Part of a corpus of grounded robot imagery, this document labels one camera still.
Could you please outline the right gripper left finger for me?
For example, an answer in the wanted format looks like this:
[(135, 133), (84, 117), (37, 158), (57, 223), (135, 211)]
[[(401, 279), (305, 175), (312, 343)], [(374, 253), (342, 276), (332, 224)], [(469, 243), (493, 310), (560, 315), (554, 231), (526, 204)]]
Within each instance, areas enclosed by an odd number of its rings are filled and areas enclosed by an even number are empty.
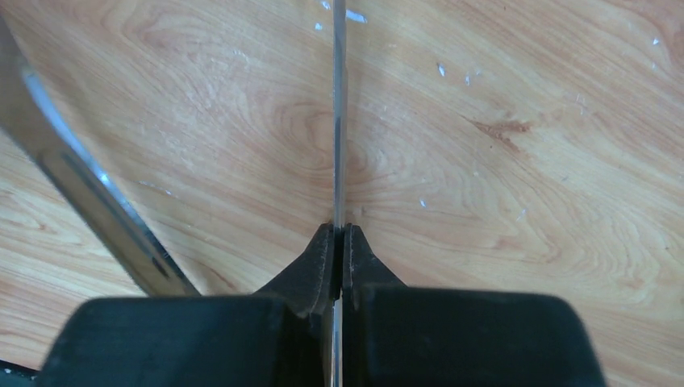
[(247, 295), (97, 298), (82, 304), (40, 386), (327, 386), (334, 229)]

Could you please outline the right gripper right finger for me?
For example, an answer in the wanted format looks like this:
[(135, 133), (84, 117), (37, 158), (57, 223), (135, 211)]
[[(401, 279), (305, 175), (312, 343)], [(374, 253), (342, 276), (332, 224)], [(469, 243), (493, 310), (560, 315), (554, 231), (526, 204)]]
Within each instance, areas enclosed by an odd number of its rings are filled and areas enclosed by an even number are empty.
[(547, 294), (404, 284), (348, 225), (341, 263), (347, 386), (603, 386), (582, 320)]

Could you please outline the metal serving tongs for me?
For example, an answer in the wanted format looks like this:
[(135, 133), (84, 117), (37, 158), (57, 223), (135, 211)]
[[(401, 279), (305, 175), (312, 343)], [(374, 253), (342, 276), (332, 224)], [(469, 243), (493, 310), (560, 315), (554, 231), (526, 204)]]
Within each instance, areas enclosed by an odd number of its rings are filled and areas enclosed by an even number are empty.
[[(345, 2), (333, 9), (333, 216), (305, 251), (265, 287), (287, 299), (318, 344), (322, 385), (342, 383), (342, 311), (336, 269), (345, 227), (347, 70)], [(71, 132), (19, 48), (1, 26), (2, 129), (37, 164), (130, 278), (152, 296), (195, 296), (197, 289), (106, 171)]]

